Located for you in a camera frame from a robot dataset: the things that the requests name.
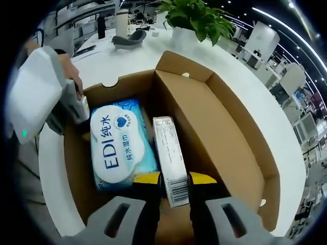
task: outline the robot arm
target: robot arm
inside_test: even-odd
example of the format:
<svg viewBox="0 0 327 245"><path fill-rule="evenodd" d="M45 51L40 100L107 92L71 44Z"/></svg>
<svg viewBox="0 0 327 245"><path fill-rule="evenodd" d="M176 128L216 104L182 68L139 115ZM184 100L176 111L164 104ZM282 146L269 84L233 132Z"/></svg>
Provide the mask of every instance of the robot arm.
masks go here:
<svg viewBox="0 0 327 245"><path fill-rule="evenodd" d="M48 46L29 55L13 77L7 97L7 131L14 130L21 144L37 135L45 122L63 134L60 118L70 114L77 124L89 118L86 97L77 99L73 80L65 79L58 54ZM58 107L63 108L60 114Z"/></svg>

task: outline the white flower pot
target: white flower pot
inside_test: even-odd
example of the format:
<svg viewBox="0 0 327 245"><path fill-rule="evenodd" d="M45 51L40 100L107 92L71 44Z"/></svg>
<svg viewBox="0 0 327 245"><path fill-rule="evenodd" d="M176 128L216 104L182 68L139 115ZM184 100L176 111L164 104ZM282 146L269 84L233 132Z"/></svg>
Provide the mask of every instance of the white flower pot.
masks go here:
<svg viewBox="0 0 327 245"><path fill-rule="evenodd" d="M199 43L199 40L194 31L175 27L173 30L172 42L175 51L191 53Z"/></svg>

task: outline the blue wet wipes package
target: blue wet wipes package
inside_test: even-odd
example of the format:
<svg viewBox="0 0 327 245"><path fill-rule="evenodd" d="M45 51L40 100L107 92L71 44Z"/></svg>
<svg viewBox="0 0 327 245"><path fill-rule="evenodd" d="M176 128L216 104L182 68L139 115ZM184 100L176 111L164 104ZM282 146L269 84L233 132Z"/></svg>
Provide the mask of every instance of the blue wet wipes package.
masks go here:
<svg viewBox="0 0 327 245"><path fill-rule="evenodd" d="M94 109L90 132L97 190L126 188L135 175L158 171L138 100Z"/></svg>

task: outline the table surface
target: table surface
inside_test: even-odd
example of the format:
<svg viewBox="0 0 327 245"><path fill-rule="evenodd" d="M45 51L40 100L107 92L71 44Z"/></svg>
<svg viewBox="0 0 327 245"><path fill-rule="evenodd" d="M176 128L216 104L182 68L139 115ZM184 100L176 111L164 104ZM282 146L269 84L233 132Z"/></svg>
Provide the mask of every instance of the table surface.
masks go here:
<svg viewBox="0 0 327 245"><path fill-rule="evenodd" d="M153 30L150 30L143 46L131 51L115 51L111 43L115 29L107 30L106 38L101 40L97 34L90 37L80 49L92 45L96 48L72 59L80 71L84 88L97 83L113 86L119 76L154 69L165 50L179 52L171 44L172 30L156 28L155 31L159 32L159 37L152 37ZM192 53L182 55L215 71L238 96L263 133L281 179L278 221L271 233L284 236L297 212L306 179L301 149L285 113L245 65L220 47L212 47L208 40L198 43ZM63 136L46 125L40 134L39 145L40 178L49 213L60 235L75 235L85 225L68 184Z"/></svg>

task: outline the green leaves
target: green leaves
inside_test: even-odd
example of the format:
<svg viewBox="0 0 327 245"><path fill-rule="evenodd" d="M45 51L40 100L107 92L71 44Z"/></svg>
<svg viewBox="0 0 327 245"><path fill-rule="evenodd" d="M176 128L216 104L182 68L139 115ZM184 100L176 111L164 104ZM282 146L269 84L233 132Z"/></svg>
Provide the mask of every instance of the green leaves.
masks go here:
<svg viewBox="0 0 327 245"><path fill-rule="evenodd" d="M231 38L233 25L224 18L225 11L207 7L202 0L161 0L159 12L168 11L167 23L172 27L194 30L202 42L206 37L212 45L220 36Z"/></svg>

